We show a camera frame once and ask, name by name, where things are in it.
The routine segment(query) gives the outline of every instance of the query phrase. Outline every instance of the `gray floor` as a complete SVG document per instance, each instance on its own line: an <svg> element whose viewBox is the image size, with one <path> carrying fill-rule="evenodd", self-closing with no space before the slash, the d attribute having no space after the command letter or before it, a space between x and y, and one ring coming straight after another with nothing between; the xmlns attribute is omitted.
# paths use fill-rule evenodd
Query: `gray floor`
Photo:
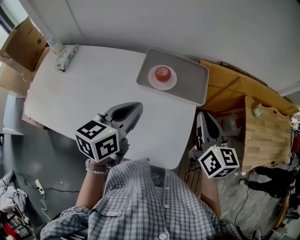
<svg viewBox="0 0 300 240"><path fill-rule="evenodd" d="M23 174L35 186L39 179L44 188L80 190L86 174L86 157L79 152L76 142L52 130L42 130L21 120L23 99L7 98L4 125L24 136L5 135L0 149L0 177L13 169ZM42 213L42 195L30 184L24 185L22 176L17 176L20 189L29 196L28 215L34 226L48 221ZM75 205L78 193L60 193L47 190L45 203L50 218Z"/></svg>

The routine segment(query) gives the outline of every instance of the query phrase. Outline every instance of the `checkered shirt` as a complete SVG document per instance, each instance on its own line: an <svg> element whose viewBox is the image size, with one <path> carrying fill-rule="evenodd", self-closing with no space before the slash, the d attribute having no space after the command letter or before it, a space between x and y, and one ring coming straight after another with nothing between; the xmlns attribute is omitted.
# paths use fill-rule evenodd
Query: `checkered shirt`
<svg viewBox="0 0 300 240"><path fill-rule="evenodd" d="M234 224L218 219L173 172L166 170L159 200L148 160L126 161L113 167L105 194L89 210L72 207L48 223L41 240L88 228L89 240L214 239L229 233L241 239Z"/></svg>

